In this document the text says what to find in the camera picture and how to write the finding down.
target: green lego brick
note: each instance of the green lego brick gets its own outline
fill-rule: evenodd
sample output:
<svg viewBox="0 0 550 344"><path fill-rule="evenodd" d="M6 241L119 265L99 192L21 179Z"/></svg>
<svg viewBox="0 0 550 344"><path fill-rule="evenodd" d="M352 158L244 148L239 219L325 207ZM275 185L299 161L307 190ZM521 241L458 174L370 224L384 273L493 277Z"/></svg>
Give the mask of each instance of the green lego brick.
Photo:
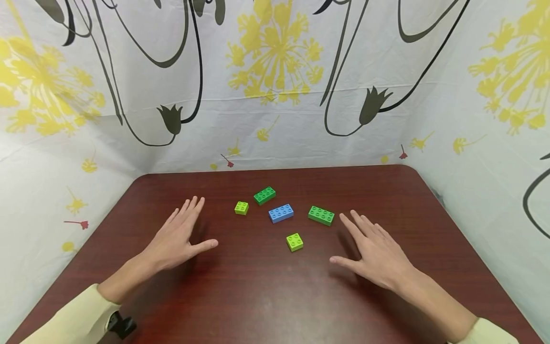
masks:
<svg viewBox="0 0 550 344"><path fill-rule="evenodd" d="M287 244L291 252L294 252L304 247L304 242L302 241L302 238L300 238L298 233L287 236Z"/></svg>
<svg viewBox="0 0 550 344"><path fill-rule="evenodd" d="M330 226L332 220L334 219L334 213L325 209L321 209L316 206L312 206L309 214L307 215L310 219L320 222L323 225Z"/></svg>
<svg viewBox="0 0 550 344"><path fill-rule="evenodd" d="M273 190L271 187L267 187L264 190L261 190L257 194L254 195L254 199L256 200L256 203L259 205L264 204L265 202L269 201L273 197L275 197L276 193L275 190Z"/></svg>
<svg viewBox="0 0 550 344"><path fill-rule="evenodd" d="M248 203L247 202L237 202L235 207L235 214L246 215L248 212Z"/></svg>

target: wrist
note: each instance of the wrist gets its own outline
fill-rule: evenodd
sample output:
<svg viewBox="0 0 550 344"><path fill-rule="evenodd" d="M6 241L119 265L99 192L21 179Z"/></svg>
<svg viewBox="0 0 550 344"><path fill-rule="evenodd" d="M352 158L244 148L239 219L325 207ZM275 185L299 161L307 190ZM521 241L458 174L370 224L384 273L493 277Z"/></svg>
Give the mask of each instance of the wrist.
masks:
<svg viewBox="0 0 550 344"><path fill-rule="evenodd" d="M422 271L412 268L398 277L393 292L401 298L408 300L413 297L419 289L422 289L422 285L426 283L427 279L430 279L430 277Z"/></svg>

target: sleeve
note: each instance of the sleeve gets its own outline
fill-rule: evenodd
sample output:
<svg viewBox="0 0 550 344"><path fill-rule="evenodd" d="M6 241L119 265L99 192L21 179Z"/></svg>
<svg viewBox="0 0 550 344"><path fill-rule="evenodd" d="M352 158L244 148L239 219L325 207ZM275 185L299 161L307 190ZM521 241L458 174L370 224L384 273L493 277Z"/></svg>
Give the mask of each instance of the sleeve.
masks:
<svg viewBox="0 0 550 344"><path fill-rule="evenodd" d="M519 342L497 325L479 318L466 339L457 344L519 344Z"/></svg>
<svg viewBox="0 0 550 344"><path fill-rule="evenodd" d="M105 300L90 286L25 339L21 344L97 344L107 332L111 315L120 305Z"/></svg>

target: small square lego brick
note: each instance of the small square lego brick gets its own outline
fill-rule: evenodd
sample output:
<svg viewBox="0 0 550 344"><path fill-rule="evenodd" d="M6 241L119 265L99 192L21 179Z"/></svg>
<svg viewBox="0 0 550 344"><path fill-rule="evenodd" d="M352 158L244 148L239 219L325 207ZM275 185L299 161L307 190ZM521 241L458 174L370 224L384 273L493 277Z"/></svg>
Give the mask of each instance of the small square lego brick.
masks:
<svg viewBox="0 0 550 344"><path fill-rule="evenodd" d="M316 206L312 206L309 214L307 215L310 219L320 222L324 225L330 226L332 220L334 219L334 213L325 209L321 209Z"/></svg>
<svg viewBox="0 0 550 344"><path fill-rule="evenodd" d="M292 216L294 216L294 210L292 210L290 204L285 204L283 206L280 206L279 208L275 208L269 211L269 217L271 218L271 222L273 223L283 221L284 219L288 219Z"/></svg>
<svg viewBox="0 0 550 344"><path fill-rule="evenodd" d="M259 205L264 204L265 202L269 201L273 197L275 197L276 193L275 190L273 190L271 187L267 187L264 190L261 190L257 194L254 195L254 199L256 200L256 203Z"/></svg>
<svg viewBox="0 0 550 344"><path fill-rule="evenodd" d="M287 236L287 244L291 252L294 252L304 247L304 242L302 241L302 238L300 238L298 233Z"/></svg>
<svg viewBox="0 0 550 344"><path fill-rule="evenodd" d="M235 214L246 215L248 212L248 203L247 202L237 202L235 207Z"/></svg>

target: white curtain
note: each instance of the white curtain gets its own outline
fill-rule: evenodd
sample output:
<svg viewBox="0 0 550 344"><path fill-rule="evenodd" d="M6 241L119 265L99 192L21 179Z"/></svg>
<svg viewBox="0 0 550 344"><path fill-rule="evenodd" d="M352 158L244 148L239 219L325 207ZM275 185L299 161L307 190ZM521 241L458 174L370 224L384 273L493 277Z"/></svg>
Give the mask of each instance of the white curtain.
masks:
<svg viewBox="0 0 550 344"><path fill-rule="evenodd" d="M550 342L549 15L0 0L0 342L142 174L391 163L419 171Z"/></svg>

